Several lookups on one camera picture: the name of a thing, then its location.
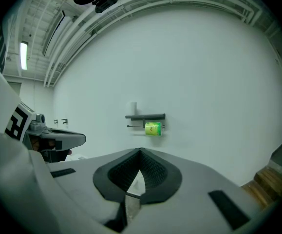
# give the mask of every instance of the ceiling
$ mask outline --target ceiling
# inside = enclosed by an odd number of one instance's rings
[[[73,0],[25,0],[12,30],[3,75],[39,80],[44,86],[53,87],[84,46],[112,24],[144,10],[178,5],[225,11],[268,36],[280,29],[274,16],[260,0],[119,0],[101,14],[95,13],[94,6],[77,5]],[[74,23],[51,56],[45,57],[42,49],[47,30],[53,26],[54,18],[61,10],[72,12]],[[21,41],[28,42],[27,70],[20,68]]]

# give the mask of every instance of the black rubber pad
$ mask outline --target black rubber pad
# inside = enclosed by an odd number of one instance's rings
[[[61,176],[64,176],[64,175],[75,173],[75,172],[76,171],[73,168],[68,168],[68,169],[64,169],[64,170],[51,172],[51,175],[52,175],[52,177],[61,177]]]
[[[176,166],[145,148],[135,148],[100,166],[93,174],[93,183],[106,200],[124,203],[126,192],[139,171],[146,189],[140,196],[141,205],[166,201],[182,183],[182,174]]]
[[[233,230],[249,221],[249,218],[223,191],[213,191],[208,194]]]

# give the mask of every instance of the green object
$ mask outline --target green object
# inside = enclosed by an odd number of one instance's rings
[[[161,136],[161,122],[146,122],[145,134],[152,136]]]

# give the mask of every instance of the fluorescent light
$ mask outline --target fluorescent light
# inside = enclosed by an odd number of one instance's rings
[[[24,70],[27,70],[27,46],[27,42],[20,43],[20,65]]]

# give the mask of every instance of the wall-mounted rack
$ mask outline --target wall-mounted rack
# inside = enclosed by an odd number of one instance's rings
[[[126,115],[126,119],[141,120],[143,121],[143,126],[130,126],[127,127],[145,127],[146,120],[162,120],[166,119],[166,114],[155,114],[155,115]]]

